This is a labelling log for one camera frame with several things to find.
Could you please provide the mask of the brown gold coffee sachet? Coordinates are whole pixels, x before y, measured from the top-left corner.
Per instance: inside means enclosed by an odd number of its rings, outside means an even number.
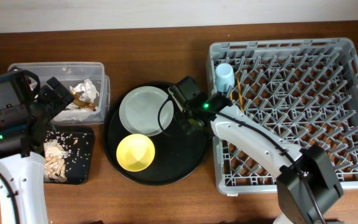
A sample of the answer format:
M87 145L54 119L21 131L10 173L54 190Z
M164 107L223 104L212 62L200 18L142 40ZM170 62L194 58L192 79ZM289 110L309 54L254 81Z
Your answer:
M74 96L73 104L81 109L96 111L94 100L92 100L85 92L76 92L71 90L70 93Z

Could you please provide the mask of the white paper napkin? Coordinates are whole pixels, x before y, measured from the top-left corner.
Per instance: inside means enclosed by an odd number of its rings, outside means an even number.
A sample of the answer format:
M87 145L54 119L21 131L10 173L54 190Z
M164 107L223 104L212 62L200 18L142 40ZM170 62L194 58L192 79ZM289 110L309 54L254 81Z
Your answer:
M90 79L75 87L70 86L70 93L74 96L73 102L59 113L54 121L84 121L99 109L95 100L100 97L100 93Z

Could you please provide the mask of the light blue plastic cup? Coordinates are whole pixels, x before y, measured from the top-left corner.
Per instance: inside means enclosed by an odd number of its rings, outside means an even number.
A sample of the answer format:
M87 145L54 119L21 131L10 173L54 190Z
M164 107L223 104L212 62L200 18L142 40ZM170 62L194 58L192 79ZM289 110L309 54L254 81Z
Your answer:
M230 64L221 63L215 68L215 84L219 92L227 92L234 86L234 70Z

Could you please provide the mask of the light grey round plate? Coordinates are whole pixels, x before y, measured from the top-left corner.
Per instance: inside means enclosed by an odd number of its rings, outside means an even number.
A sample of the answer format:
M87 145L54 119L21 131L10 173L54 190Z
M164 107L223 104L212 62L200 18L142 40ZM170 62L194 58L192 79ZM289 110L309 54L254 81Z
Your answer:
M160 134L158 111L167 98L165 91L154 86L135 88L121 101L119 119L122 125L132 134L148 137Z

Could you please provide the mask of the yellow plastic bowl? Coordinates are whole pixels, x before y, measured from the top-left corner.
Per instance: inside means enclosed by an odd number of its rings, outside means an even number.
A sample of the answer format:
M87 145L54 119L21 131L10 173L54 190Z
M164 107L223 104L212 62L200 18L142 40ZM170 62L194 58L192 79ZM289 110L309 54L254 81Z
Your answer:
M126 136L116 149L118 164L126 171L140 172L153 163L155 146L152 140L143 134Z

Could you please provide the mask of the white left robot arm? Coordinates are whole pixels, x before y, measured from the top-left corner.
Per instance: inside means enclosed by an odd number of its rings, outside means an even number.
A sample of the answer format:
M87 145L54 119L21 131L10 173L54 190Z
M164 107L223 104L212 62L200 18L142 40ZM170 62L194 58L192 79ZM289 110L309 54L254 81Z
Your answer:
M0 208L3 223L47 223L44 142L50 122L73 100L55 77L28 71L0 76Z

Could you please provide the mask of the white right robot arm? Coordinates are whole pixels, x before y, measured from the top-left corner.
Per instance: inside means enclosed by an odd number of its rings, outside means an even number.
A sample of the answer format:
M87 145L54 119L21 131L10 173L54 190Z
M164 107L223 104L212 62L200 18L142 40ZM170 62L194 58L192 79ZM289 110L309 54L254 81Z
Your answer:
M190 124L210 129L258 162L276 181L282 214L275 223L325 223L323 217L344 194L328 153L317 144L304 148L248 118L228 98L203 92L171 93Z

